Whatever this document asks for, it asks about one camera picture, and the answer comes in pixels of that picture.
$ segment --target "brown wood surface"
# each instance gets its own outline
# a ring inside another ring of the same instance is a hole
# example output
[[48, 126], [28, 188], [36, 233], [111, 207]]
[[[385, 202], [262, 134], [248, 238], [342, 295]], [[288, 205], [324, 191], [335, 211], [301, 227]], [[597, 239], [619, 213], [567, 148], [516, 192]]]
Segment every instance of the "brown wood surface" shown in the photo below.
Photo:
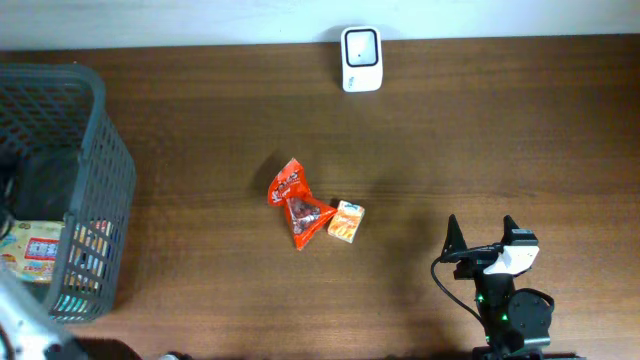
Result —
[[[555, 297], [549, 350], [636, 358], [640, 36], [383, 48], [367, 94], [341, 90], [336, 44], [0, 55], [96, 69], [136, 161], [115, 308], [73, 331], [203, 359], [469, 351], [482, 329], [429, 266], [449, 214], [470, 245], [511, 214], [540, 239], [516, 285]], [[317, 198], [366, 208], [354, 244], [321, 231], [293, 248], [266, 204], [293, 156]]]

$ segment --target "red snack bag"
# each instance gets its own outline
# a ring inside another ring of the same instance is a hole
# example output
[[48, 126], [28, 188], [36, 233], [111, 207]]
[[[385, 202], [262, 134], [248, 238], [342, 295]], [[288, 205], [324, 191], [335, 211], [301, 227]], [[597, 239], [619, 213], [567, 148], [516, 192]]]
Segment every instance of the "red snack bag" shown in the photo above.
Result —
[[302, 250], [336, 209], [313, 198], [304, 168], [291, 159], [269, 186], [269, 204], [283, 206], [296, 248]]

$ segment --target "snack box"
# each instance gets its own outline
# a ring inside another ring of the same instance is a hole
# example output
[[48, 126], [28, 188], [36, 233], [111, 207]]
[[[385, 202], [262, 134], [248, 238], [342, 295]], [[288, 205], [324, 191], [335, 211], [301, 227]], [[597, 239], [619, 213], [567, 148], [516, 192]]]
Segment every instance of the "snack box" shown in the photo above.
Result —
[[362, 206], [341, 200], [338, 212], [329, 225], [329, 235], [352, 243], [363, 216], [364, 208]]

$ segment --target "plastic basket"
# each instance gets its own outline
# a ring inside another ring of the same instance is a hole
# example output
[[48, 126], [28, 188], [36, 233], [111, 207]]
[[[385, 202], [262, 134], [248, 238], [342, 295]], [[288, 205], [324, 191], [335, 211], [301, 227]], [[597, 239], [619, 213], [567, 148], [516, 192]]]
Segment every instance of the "plastic basket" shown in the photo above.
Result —
[[65, 171], [17, 179], [17, 187], [35, 182], [52, 199], [69, 192], [69, 201], [50, 207], [16, 205], [22, 213], [64, 206], [62, 219], [20, 218], [16, 212], [18, 220], [65, 222], [51, 283], [24, 283], [60, 322], [92, 321], [115, 298], [136, 171], [104, 106], [104, 83], [89, 68], [0, 65], [0, 151], [25, 163], [42, 154], [75, 154]]

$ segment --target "colorful packaging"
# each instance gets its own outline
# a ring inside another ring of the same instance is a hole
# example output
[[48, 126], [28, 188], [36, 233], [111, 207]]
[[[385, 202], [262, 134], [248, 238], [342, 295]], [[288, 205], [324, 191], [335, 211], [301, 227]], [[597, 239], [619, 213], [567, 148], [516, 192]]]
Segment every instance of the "colorful packaging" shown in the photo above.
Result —
[[304, 168], [291, 159], [269, 186], [269, 204], [284, 206], [287, 222], [298, 250], [336, 213], [336, 209], [313, 198]]
[[0, 257], [20, 280], [49, 283], [63, 227], [59, 221], [16, 221], [0, 240]]
[[340, 201], [338, 212], [329, 225], [329, 235], [352, 243], [363, 216], [364, 208], [362, 206]]

